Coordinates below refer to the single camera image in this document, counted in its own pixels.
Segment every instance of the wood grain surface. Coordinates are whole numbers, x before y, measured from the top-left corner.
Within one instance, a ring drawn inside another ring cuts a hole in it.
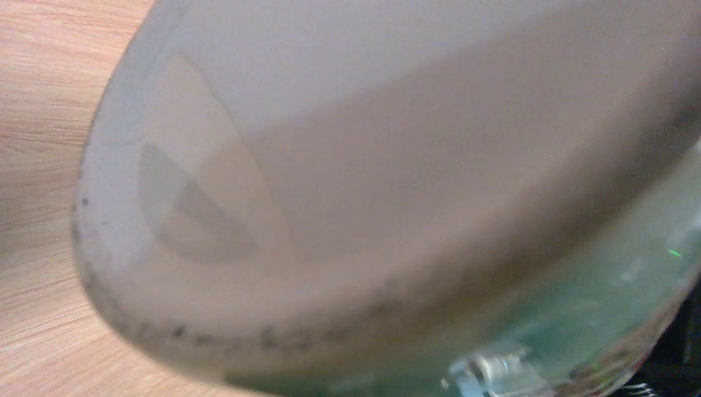
[[[0,395],[232,396],[110,332],[76,280],[69,206],[102,90],[152,0],[0,0]]]

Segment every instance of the wooden table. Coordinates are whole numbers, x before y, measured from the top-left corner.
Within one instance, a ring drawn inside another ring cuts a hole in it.
[[[0,395],[251,396],[159,368],[89,307],[69,247],[81,145],[152,0],[0,0]]]

